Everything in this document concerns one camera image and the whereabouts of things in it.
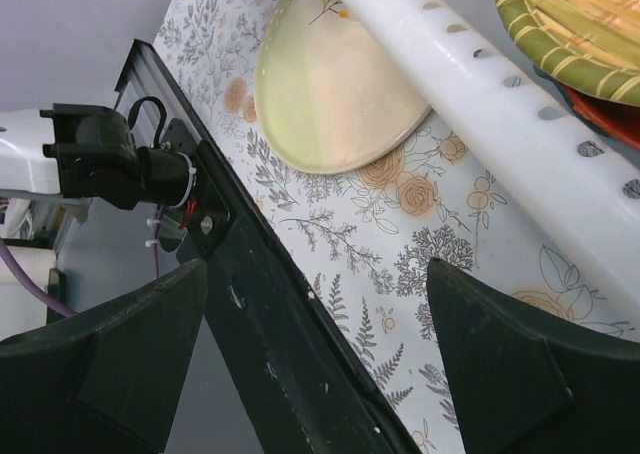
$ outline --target bolt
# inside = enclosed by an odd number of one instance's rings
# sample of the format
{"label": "bolt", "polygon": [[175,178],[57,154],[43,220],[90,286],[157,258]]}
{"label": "bolt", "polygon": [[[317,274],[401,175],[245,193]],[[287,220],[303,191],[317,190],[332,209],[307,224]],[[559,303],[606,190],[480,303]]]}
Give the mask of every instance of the bolt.
{"label": "bolt", "polygon": [[200,223],[200,229],[202,229],[202,233],[206,236],[213,230],[213,219],[209,216],[205,216]]}

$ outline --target hole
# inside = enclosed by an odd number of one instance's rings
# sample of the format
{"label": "hole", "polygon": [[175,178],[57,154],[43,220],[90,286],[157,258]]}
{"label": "hole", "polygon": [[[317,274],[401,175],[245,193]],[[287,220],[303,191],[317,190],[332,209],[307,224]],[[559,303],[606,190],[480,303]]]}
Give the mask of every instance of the hole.
{"label": "hole", "polygon": [[451,24],[449,27],[447,27],[447,32],[450,34],[453,34],[456,32],[462,32],[466,30],[467,28],[464,26],[461,26],[460,24]]}
{"label": "hole", "polygon": [[486,59],[487,57],[491,57],[493,54],[491,51],[487,51],[486,49],[476,49],[473,52],[473,57],[476,59]]}
{"label": "hole", "polygon": [[523,82],[520,76],[509,76],[504,81],[502,81],[502,84],[505,87],[518,87],[521,86]]}
{"label": "hole", "polygon": [[578,154],[582,157],[596,157],[604,154],[604,151],[600,149],[595,142],[584,141],[578,144]]}
{"label": "hole", "polygon": [[425,11],[430,11],[431,9],[437,9],[439,7],[442,7],[442,6],[439,3],[437,3],[436,1],[429,1],[424,6],[422,6],[422,8]]}
{"label": "hole", "polygon": [[622,188],[622,192],[629,199],[640,199],[640,179],[627,182]]}
{"label": "hole", "polygon": [[538,117],[543,121],[553,121],[562,117],[562,113],[555,107],[547,106],[538,111]]}

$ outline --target tablecloth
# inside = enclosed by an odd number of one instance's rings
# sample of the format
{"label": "tablecloth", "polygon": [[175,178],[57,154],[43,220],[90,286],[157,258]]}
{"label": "tablecloth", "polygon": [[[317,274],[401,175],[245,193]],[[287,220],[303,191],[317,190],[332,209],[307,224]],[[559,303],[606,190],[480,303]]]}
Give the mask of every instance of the tablecloth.
{"label": "tablecloth", "polygon": [[276,1],[173,0],[154,47],[425,453],[464,452],[426,300],[432,257],[570,322],[636,338],[435,112],[356,172],[307,175],[281,162],[253,99]]}

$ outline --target wicker basket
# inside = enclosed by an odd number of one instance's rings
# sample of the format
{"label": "wicker basket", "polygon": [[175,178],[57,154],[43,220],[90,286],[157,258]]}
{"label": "wicker basket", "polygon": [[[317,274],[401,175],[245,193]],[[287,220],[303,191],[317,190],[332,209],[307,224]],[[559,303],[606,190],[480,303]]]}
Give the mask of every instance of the wicker basket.
{"label": "wicker basket", "polygon": [[640,106],[640,0],[496,0],[518,48],[589,96]]}

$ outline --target wall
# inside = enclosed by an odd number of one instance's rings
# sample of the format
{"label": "wall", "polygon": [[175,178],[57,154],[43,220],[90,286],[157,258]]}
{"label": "wall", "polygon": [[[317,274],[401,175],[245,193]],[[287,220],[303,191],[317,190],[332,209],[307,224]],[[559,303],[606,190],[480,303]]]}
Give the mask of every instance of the wall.
{"label": "wall", "polygon": [[171,0],[0,0],[0,112],[113,105],[134,37],[153,41]]}

